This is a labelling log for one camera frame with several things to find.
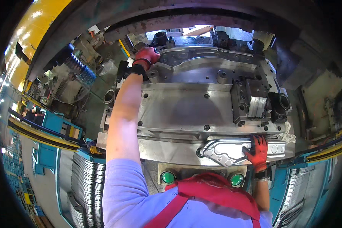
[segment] stacked metal sheet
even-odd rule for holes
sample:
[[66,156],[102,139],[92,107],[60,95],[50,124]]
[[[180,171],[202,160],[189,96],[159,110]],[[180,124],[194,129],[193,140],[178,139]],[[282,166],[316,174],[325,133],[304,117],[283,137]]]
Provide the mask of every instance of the stacked metal sheet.
[[94,222],[94,193],[93,186],[96,179],[96,164],[92,163],[77,153],[74,154],[72,164],[71,188],[76,200],[85,211],[87,227],[95,227]]
[[104,187],[105,165],[95,164],[94,185],[93,185],[93,207],[96,228],[103,227],[102,221],[102,191]]
[[68,201],[70,202],[70,213],[73,222],[77,228],[85,228],[85,215],[83,207],[76,201],[72,193],[67,194]]
[[294,226],[292,221],[302,212],[304,193],[312,170],[314,166],[290,170],[285,197],[273,224],[274,228]]

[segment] red work glove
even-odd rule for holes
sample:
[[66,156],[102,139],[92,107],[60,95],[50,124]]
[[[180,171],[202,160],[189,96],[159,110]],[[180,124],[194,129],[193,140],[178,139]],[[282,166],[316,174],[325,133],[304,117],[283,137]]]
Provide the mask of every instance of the red work glove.
[[267,169],[266,160],[268,143],[265,137],[252,135],[251,144],[251,150],[248,150],[247,147],[242,147],[242,152],[255,167],[255,173],[258,173]]
[[154,47],[146,47],[141,49],[136,53],[136,60],[134,60],[134,64],[141,64],[146,67],[144,70],[149,70],[152,64],[155,64],[160,58],[160,54]]

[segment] person in background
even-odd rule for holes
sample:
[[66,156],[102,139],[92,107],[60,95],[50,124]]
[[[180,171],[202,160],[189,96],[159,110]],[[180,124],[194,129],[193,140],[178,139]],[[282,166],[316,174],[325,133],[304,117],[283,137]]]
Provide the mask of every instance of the person in background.
[[27,120],[40,126],[43,124],[44,114],[40,111],[40,109],[34,107],[33,109],[28,109],[25,106],[22,106],[22,113],[24,118]]
[[141,85],[159,57],[153,47],[140,50],[115,100],[102,196],[105,228],[272,227],[266,174],[268,142],[263,136],[252,137],[253,153],[242,149],[255,168],[253,197],[214,173],[176,181],[164,193],[150,196],[141,169],[137,121]]

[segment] green button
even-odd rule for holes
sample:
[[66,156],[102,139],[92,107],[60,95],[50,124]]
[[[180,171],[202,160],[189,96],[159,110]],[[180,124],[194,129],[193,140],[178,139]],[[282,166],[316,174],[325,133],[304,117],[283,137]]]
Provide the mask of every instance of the green button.
[[243,180],[243,176],[240,174],[236,174],[232,176],[232,178],[230,179],[230,182],[233,186],[237,186],[241,184],[242,180]]
[[161,178],[166,184],[171,184],[175,181],[175,176],[171,172],[164,172]]

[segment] industrial fan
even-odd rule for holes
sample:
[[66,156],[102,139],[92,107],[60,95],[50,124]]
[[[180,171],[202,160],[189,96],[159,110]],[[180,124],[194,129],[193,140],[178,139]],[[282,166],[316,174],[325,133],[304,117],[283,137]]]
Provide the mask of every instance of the industrial fan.
[[60,102],[73,104],[84,98],[91,90],[89,84],[81,80],[81,75],[75,73],[65,64],[55,66],[46,72],[52,97]]

